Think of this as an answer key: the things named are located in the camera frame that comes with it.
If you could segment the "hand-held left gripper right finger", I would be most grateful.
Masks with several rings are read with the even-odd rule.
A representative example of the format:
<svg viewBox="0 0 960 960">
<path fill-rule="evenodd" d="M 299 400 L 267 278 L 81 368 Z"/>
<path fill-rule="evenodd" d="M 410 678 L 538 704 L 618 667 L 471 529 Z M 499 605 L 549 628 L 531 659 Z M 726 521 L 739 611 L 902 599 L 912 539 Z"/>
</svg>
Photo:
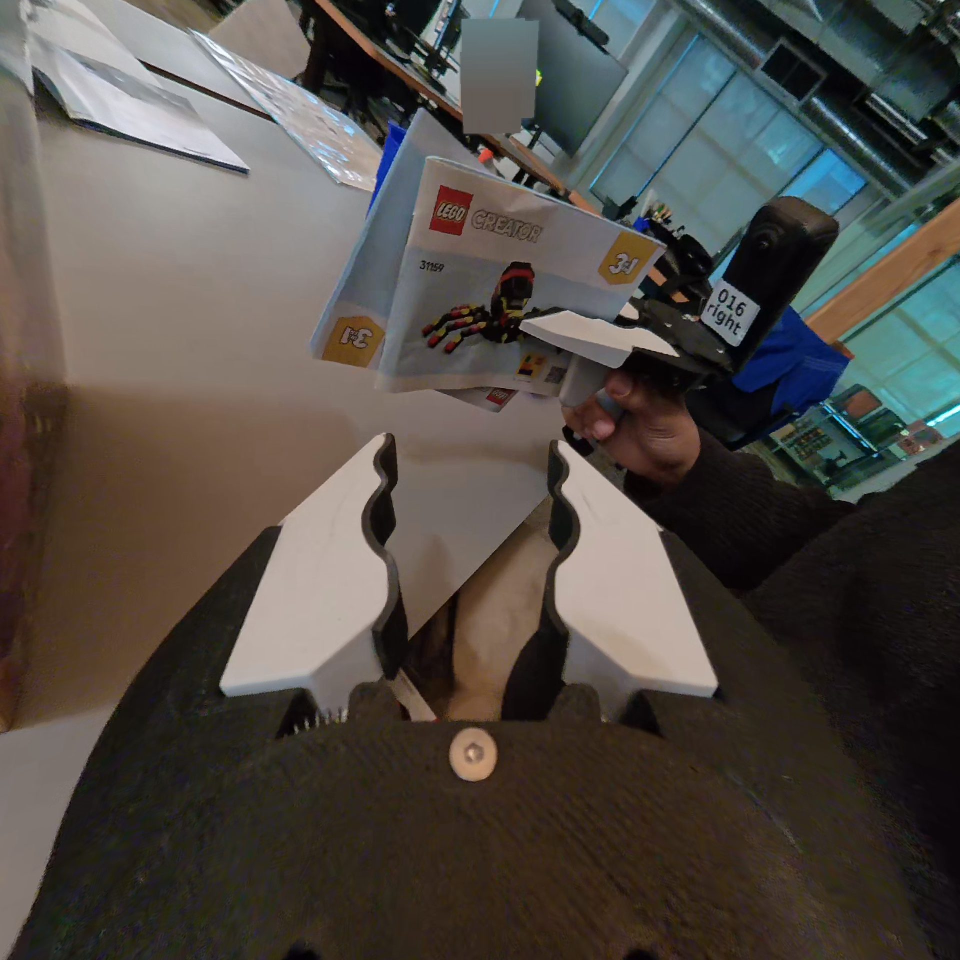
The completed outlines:
<svg viewBox="0 0 960 960">
<path fill-rule="evenodd" d="M 658 525 L 564 440 L 550 444 L 546 480 L 556 554 L 521 651 L 521 720 L 546 719 L 575 685 L 593 689 L 605 719 L 642 691 L 713 698 L 719 681 Z"/>
</svg>

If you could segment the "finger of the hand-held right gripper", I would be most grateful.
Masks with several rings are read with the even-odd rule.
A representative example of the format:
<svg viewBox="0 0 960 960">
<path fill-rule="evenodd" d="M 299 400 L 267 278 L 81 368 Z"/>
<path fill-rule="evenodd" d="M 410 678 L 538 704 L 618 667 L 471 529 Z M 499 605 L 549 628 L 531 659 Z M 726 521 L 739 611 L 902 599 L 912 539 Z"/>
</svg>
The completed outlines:
<svg viewBox="0 0 960 960">
<path fill-rule="evenodd" d="M 601 318 L 589 318 L 559 310 L 523 318 L 520 332 L 601 366 L 616 369 L 634 353 L 678 360 L 680 354 L 649 329 L 623 327 Z"/>
</svg>

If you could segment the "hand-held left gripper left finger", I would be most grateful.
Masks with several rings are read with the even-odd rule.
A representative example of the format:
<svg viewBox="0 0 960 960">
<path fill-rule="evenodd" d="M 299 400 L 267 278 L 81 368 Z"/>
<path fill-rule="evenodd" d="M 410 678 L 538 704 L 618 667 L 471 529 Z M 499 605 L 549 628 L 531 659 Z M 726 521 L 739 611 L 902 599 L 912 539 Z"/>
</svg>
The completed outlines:
<svg viewBox="0 0 960 960">
<path fill-rule="evenodd" d="M 304 690 L 326 712 L 364 683 L 394 684 L 409 631 L 387 549 L 397 519 L 395 437 L 376 435 L 282 521 L 220 688 Z"/>
</svg>

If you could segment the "thin instruction booklet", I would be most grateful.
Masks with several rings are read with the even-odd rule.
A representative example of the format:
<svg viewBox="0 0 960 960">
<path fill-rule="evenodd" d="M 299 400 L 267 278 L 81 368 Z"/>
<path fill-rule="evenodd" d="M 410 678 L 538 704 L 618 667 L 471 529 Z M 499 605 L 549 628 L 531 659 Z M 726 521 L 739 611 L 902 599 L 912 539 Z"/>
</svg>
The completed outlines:
<svg viewBox="0 0 960 960">
<path fill-rule="evenodd" d="M 452 390 L 440 389 L 436 390 L 436 393 L 490 413 L 500 413 L 517 397 L 533 398 L 534 401 L 540 401 L 544 398 L 527 385 L 522 384 L 511 385 L 509 388 L 484 386 Z"/>
</svg>

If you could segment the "spider instruction booklet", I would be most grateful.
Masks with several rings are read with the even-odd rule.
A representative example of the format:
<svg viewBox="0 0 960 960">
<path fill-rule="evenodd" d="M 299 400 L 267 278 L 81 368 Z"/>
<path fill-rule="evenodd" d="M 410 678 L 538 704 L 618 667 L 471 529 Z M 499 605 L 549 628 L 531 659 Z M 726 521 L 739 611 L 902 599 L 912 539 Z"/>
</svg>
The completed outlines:
<svg viewBox="0 0 960 960">
<path fill-rule="evenodd" d="M 570 354 L 522 324 L 563 311 L 614 321 L 665 252 L 645 233 L 429 156 L 376 387 L 556 397 Z"/>
</svg>

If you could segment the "white instruction booklet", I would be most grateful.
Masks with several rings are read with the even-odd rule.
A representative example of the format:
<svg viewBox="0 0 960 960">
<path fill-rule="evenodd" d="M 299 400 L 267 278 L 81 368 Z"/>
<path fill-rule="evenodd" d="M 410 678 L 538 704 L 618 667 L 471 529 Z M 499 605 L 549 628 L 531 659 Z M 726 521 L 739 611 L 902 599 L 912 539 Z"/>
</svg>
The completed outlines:
<svg viewBox="0 0 960 960">
<path fill-rule="evenodd" d="M 426 164 L 431 114 L 420 109 L 347 259 L 310 342 L 313 359 L 375 369 Z"/>
</svg>

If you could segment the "person's right forearm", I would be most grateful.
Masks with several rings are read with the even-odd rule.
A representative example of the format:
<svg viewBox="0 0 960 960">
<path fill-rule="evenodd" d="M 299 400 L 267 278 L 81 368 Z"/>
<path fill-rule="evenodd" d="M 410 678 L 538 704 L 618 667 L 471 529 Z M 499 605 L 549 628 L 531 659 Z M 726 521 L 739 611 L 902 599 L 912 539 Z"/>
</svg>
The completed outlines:
<svg viewBox="0 0 960 960">
<path fill-rule="evenodd" d="M 624 491 L 728 589 L 750 592 L 856 507 L 777 479 L 758 457 L 698 430 L 700 451 L 673 484 L 627 472 Z"/>
</svg>

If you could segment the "person's right hand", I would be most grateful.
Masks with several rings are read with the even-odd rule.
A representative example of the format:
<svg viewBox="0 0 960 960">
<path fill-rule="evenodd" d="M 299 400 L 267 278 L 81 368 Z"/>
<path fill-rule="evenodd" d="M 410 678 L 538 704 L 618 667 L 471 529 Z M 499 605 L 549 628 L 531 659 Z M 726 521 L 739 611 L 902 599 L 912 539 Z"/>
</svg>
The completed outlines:
<svg viewBox="0 0 960 960">
<path fill-rule="evenodd" d="M 582 404 L 561 407 L 565 425 L 658 492 L 677 488 L 701 452 L 700 432 L 684 397 L 619 369 L 606 377 L 604 392 L 620 414 L 604 407 L 595 393 Z"/>
</svg>

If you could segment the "black computer monitor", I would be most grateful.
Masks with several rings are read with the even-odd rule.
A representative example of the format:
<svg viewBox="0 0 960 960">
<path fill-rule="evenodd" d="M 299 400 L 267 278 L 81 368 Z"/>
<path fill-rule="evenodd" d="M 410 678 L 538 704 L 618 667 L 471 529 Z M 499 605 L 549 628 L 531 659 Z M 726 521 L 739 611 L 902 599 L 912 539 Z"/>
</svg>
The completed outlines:
<svg viewBox="0 0 960 960">
<path fill-rule="evenodd" d="M 572 2 L 523 1 L 517 17 L 538 25 L 532 124 L 571 158 L 627 69 L 608 52 L 608 34 Z"/>
</svg>

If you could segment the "blue plastic bin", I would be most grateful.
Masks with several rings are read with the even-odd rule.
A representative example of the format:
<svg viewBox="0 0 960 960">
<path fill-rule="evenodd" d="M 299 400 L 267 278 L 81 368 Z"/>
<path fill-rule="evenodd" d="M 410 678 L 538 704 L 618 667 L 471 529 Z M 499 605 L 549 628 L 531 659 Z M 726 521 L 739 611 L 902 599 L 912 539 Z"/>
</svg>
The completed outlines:
<svg viewBox="0 0 960 960">
<path fill-rule="evenodd" d="M 378 198 L 378 194 L 388 176 L 397 156 L 398 151 L 401 149 L 403 140 L 406 137 L 407 128 L 401 126 L 400 124 L 395 123 L 394 121 L 388 121 L 388 131 L 383 143 L 381 158 L 377 167 L 375 181 L 373 190 L 370 195 L 369 205 L 367 207 L 366 215 L 369 216 L 374 204 Z"/>
</svg>

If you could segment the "clear plastic bag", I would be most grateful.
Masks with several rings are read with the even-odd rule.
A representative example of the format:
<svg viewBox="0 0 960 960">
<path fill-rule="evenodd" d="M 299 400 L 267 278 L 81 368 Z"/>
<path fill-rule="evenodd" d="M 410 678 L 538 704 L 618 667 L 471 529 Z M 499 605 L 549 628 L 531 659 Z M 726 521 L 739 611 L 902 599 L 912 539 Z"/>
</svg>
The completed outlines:
<svg viewBox="0 0 960 960">
<path fill-rule="evenodd" d="M 189 35 L 335 183 L 374 192 L 382 150 L 353 118 L 208 35 L 197 30 Z"/>
</svg>

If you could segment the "open light blue booklet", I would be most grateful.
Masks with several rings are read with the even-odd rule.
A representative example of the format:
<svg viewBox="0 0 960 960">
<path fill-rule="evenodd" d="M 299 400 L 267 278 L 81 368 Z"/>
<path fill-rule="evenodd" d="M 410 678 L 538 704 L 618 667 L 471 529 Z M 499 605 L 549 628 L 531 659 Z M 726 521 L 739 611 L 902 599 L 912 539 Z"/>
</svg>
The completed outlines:
<svg viewBox="0 0 960 960">
<path fill-rule="evenodd" d="M 148 80 L 33 35 L 33 74 L 71 121 L 164 152 L 249 174 L 191 102 Z"/>
</svg>

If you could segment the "silver ventilation duct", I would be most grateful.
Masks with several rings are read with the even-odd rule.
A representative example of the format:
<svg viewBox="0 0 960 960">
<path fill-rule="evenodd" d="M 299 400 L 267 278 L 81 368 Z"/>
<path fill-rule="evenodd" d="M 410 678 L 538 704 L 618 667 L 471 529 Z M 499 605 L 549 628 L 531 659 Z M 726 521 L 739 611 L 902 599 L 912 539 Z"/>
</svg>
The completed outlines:
<svg viewBox="0 0 960 960">
<path fill-rule="evenodd" d="M 958 2 L 673 6 L 887 197 L 958 160 Z"/>
</svg>

